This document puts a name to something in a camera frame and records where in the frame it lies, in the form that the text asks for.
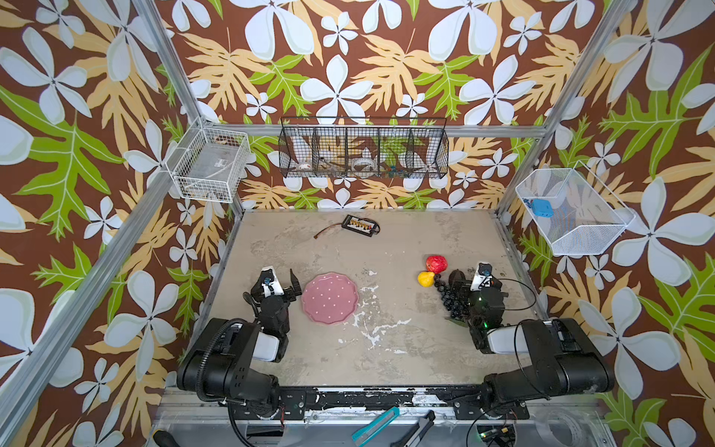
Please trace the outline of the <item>pink polka dot plate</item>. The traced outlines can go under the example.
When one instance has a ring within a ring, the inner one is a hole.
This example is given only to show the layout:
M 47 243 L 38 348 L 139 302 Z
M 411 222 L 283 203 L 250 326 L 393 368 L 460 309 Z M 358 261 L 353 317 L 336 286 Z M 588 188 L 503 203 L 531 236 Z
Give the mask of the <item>pink polka dot plate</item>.
M 347 320 L 358 308 L 359 300 L 357 285 L 348 276 L 334 272 L 311 280 L 301 297 L 309 320 L 325 325 Z

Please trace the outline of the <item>red apple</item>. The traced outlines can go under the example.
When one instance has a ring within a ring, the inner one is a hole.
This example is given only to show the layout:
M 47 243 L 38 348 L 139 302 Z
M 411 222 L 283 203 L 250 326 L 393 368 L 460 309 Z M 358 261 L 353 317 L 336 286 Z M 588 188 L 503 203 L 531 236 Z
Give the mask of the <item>red apple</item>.
M 426 270 L 434 274 L 441 274 L 449 268 L 449 263 L 444 256 L 431 255 L 426 259 Z

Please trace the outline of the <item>yellow lemon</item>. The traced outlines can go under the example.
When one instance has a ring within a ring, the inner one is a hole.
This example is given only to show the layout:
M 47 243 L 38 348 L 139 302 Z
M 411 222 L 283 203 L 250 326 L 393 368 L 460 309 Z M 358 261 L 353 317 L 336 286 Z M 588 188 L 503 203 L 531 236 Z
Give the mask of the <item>yellow lemon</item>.
M 436 280 L 436 274 L 431 271 L 424 271 L 418 275 L 418 283 L 424 288 L 433 287 Z

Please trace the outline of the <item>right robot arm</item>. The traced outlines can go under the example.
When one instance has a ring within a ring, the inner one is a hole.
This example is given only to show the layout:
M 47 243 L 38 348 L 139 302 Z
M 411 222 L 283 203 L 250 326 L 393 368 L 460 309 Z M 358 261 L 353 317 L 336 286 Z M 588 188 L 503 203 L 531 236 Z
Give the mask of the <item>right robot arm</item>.
M 614 368 L 572 318 L 505 324 L 508 294 L 492 275 L 468 279 L 454 270 L 441 294 L 455 320 L 465 323 L 476 350 L 513 355 L 517 369 L 484 377 L 484 405 L 492 408 L 527 400 L 595 394 L 613 390 Z

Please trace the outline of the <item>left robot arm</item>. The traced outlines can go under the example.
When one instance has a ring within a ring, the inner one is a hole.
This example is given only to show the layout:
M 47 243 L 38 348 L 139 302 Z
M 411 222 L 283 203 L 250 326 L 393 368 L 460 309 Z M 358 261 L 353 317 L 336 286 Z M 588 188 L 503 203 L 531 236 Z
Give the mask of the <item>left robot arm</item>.
M 275 268 L 264 268 L 243 294 L 253 320 L 211 318 L 178 368 L 177 387 L 196 393 L 203 402 L 244 403 L 275 411 L 279 380 L 251 369 L 251 363 L 283 359 L 289 344 L 290 305 L 301 295 L 294 273 L 284 287 Z

